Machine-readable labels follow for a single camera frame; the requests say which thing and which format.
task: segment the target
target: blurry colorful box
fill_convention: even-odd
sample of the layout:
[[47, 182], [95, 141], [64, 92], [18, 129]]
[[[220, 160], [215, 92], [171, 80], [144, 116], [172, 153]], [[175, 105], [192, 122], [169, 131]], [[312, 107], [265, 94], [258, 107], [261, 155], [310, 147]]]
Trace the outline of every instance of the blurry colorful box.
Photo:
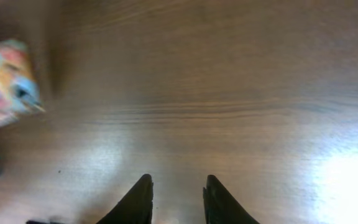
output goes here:
[[22, 42], [0, 43], [0, 126], [20, 114], [42, 111], [39, 89], [32, 76], [27, 47]]

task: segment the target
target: colorful package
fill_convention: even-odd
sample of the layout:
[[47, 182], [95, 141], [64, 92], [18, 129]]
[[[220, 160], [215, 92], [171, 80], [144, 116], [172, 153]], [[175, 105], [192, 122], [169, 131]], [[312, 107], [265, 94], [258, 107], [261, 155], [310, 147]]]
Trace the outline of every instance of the colorful package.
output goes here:
[[39, 110], [39, 89], [26, 46], [16, 40], [0, 43], [0, 126], [17, 120], [20, 114]]

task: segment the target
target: snack bag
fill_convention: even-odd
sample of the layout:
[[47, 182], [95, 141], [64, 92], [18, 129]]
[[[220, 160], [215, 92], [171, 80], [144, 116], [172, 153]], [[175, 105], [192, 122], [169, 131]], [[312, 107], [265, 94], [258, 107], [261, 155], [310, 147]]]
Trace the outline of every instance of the snack bag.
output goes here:
[[26, 46], [16, 40], [0, 43], [0, 126], [18, 115], [42, 110], [39, 89], [30, 69]]

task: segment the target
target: wooden table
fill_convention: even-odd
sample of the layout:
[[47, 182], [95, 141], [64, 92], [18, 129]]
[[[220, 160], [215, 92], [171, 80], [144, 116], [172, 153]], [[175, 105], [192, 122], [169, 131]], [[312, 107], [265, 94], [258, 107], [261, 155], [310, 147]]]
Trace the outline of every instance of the wooden table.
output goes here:
[[95, 223], [144, 173], [153, 223], [215, 174], [261, 223], [358, 223], [358, 2], [0, 0], [47, 112], [0, 129], [0, 224]]

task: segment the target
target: brown wooden surface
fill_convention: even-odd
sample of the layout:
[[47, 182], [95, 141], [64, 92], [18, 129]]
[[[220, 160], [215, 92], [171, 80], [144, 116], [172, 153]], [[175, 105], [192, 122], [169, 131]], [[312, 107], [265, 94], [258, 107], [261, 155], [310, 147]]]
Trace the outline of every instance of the brown wooden surface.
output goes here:
[[95, 223], [144, 173], [153, 223], [204, 223], [208, 174], [261, 223], [358, 223], [358, 3], [7, 2], [47, 113], [0, 129], [0, 224]]

